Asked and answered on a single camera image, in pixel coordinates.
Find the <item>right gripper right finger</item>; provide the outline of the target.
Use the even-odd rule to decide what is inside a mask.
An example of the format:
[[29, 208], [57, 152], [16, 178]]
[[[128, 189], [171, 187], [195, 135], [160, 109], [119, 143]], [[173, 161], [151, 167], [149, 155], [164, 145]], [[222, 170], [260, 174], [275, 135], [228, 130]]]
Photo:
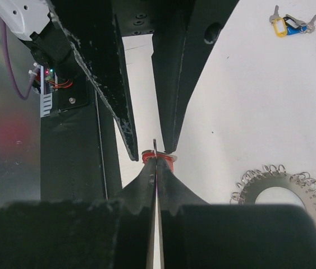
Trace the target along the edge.
[[316, 268], [316, 228], [294, 205], [212, 205], [157, 160], [163, 268]]

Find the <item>red tag key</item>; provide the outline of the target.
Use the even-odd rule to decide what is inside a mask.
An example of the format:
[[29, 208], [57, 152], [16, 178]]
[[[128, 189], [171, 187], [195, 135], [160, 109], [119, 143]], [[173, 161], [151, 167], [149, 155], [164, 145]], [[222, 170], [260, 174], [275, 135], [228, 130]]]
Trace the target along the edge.
[[168, 167], [170, 168], [171, 172], [174, 172], [174, 163], [177, 161], [177, 156], [158, 151], [157, 140], [155, 138], [153, 139], [153, 148], [151, 150], [143, 151], [141, 153], [141, 157], [144, 164], [146, 164], [148, 160], [152, 158], [163, 159], [167, 162]]

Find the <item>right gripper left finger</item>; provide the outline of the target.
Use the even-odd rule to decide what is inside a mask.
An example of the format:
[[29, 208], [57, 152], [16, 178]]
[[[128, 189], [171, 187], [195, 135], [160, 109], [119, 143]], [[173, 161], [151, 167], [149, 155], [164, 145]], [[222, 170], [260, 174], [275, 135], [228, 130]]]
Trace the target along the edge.
[[156, 165], [106, 201], [1, 207], [0, 268], [151, 267]]

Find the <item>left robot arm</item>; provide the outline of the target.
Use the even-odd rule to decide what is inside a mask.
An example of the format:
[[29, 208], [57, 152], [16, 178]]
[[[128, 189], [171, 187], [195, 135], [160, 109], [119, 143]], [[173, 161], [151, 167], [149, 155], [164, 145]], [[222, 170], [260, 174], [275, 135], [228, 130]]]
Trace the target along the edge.
[[152, 37], [164, 150], [177, 150], [187, 106], [237, 1], [0, 1], [0, 18], [42, 66], [85, 73], [139, 158], [125, 37]]

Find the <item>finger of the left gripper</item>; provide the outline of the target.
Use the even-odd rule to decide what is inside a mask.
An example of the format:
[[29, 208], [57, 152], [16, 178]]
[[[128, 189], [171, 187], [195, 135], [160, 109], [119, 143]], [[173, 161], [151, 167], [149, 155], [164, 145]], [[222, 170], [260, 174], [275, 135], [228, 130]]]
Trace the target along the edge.
[[54, 11], [54, 15], [78, 65], [116, 121], [129, 158], [138, 161], [138, 139], [117, 16], [112, 11], [101, 15]]
[[153, 34], [152, 64], [166, 153], [177, 149], [187, 105], [222, 25], [209, 16], [173, 14]]

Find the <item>metal disc with keyrings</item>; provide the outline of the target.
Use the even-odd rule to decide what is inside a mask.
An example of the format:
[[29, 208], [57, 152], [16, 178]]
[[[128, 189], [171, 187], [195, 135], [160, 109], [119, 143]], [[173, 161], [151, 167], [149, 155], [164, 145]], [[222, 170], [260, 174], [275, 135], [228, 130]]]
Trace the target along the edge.
[[305, 210], [316, 227], [316, 179], [307, 171], [290, 173], [282, 164], [246, 170], [236, 182], [230, 203], [291, 204]]

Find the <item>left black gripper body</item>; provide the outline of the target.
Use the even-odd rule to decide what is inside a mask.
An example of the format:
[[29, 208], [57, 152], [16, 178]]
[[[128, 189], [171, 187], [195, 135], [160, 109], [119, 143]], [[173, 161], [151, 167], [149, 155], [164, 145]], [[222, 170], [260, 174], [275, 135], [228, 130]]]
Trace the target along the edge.
[[182, 36], [189, 43], [213, 45], [236, 8], [237, 1], [49, 1], [49, 41], [107, 41], [149, 35]]

